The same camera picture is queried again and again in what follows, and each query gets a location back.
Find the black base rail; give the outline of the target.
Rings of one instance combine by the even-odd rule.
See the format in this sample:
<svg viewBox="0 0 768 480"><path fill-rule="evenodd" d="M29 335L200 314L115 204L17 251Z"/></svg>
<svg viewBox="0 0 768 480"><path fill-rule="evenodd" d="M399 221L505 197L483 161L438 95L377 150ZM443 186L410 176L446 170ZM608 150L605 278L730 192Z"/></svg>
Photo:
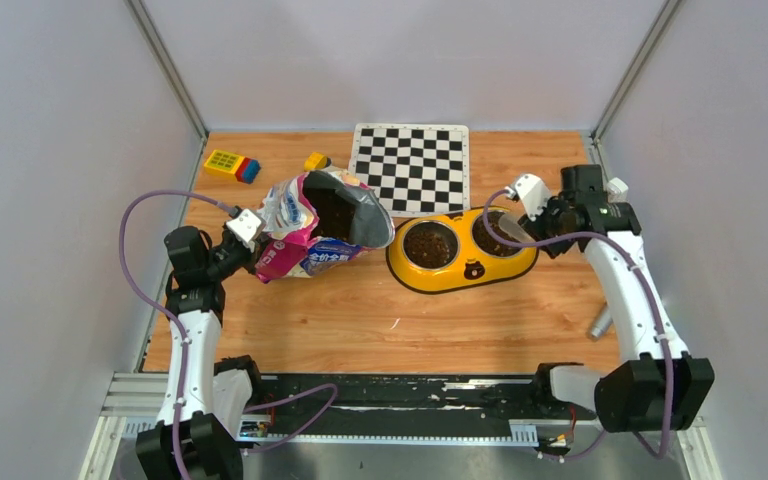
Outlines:
<svg viewBox="0 0 768 480"><path fill-rule="evenodd" d="M288 401L233 423L256 446L300 429L307 443L530 447L600 426L530 375L265 374L255 397Z"/></svg>

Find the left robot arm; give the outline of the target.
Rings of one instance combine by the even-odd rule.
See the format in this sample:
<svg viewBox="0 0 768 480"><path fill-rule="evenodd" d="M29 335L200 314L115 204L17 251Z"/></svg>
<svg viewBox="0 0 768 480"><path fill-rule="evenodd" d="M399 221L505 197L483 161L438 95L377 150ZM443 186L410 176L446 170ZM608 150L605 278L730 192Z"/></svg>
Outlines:
<svg viewBox="0 0 768 480"><path fill-rule="evenodd" d="M173 270L165 312L171 333L166 392L136 455L149 479L239 479L243 413L258 411L266 386L250 356L216 361L223 326L223 280L252 266L252 252L228 228L218 245L193 226L164 239Z"/></svg>

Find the brown pet food kibble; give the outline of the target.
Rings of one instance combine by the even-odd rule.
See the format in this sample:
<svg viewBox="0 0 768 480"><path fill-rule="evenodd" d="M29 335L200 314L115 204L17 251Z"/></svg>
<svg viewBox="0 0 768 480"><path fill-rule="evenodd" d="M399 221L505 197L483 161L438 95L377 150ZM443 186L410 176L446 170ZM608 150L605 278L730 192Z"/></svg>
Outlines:
<svg viewBox="0 0 768 480"><path fill-rule="evenodd" d="M466 269L483 268L490 259L507 259L521 252L488 233L477 209L436 215L407 227L402 251L412 265L425 270L453 266L458 258Z"/></svg>

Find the silver microphone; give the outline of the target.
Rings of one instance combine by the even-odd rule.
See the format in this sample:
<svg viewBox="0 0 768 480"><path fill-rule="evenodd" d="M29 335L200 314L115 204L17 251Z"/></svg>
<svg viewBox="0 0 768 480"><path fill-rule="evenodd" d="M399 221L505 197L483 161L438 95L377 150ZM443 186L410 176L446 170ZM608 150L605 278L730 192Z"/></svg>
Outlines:
<svg viewBox="0 0 768 480"><path fill-rule="evenodd" d="M612 324L613 319L609 307L607 304L604 304L587 328L587 338L591 341L598 341L609 331Z"/></svg>

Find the yellow double pet bowl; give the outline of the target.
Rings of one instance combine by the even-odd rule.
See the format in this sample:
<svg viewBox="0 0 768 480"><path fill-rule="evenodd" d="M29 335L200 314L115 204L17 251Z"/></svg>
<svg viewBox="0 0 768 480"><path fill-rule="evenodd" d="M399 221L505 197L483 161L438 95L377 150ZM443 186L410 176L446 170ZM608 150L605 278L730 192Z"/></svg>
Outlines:
<svg viewBox="0 0 768 480"><path fill-rule="evenodd" d="M535 248L498 243L485 229L481 208L407 221L385 252L395 279L422 294L513 280L527 274L538 257Z"/></svg>

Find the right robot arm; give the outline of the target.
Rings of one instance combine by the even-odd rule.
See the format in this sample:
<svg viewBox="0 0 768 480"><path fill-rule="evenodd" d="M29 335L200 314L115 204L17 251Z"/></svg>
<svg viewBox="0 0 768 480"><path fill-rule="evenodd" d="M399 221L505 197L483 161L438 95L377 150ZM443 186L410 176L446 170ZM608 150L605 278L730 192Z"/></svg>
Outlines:
<svg viewBox="0 0 768 480"><path fill-rule="evenodd" d="M545 380L530 392L535 411L552 418L573 403L595 412L611 433L688 429L715 373L708 359L691 355L661 303L626 185L605 181L598 165L576 165L562 169L556 194L533 174L511 187L525 210L518 224L541 250L556 258L578 248L596 273L621 359L606 375L578 364L541 365Z"/></svg>

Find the pink pet food bag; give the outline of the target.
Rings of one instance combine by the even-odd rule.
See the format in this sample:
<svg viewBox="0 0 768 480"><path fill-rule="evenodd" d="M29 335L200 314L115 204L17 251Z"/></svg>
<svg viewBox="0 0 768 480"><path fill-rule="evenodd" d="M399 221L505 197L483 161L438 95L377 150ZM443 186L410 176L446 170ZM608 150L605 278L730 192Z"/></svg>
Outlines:
<svg viewBox="0 0 768 480"><path fill-rule="evenodd" d="M394 222L371 187L336 167L275 184L257 211L269 242L255 264L264 283L312 278L394 240Z"/></svg>

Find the toy block car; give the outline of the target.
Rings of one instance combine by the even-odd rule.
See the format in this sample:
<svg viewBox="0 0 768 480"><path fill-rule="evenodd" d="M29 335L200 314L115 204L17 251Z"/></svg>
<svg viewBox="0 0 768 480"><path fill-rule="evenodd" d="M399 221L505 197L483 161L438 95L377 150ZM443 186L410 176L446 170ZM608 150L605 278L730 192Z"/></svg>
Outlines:
<svg viewBox="0 0 768 480"><path fill-rule="evenodd" d="M306 172L322 170L332 165L332 160L329 156L320 153L312 152L305 160L303 169Z"/></svg>

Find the black white chessboard mat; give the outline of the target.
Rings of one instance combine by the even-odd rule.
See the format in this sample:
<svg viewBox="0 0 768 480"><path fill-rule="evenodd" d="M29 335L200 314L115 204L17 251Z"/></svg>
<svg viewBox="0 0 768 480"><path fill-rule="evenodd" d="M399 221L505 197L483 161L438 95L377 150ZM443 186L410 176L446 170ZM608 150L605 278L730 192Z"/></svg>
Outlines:
<svg viewBox="0 0 768 480"><path fill-rule="evenodd" d="M469 210L469 134L464 125L359 123L349 171L393 217Z"/></svg>

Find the clear plastic scoop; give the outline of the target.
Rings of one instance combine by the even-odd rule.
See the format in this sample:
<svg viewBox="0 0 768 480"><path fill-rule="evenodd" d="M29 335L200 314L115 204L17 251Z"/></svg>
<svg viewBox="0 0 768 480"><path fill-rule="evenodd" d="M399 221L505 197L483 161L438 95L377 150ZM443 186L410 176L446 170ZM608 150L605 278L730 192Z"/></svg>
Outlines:
<svg viewBox="0 0 768 480"><path fill-rule="evenodd" d="M530 247L535 243L535 240L518 223L518 216L514 212L503 213L499 217L498 226L514 243Z"/></svg>

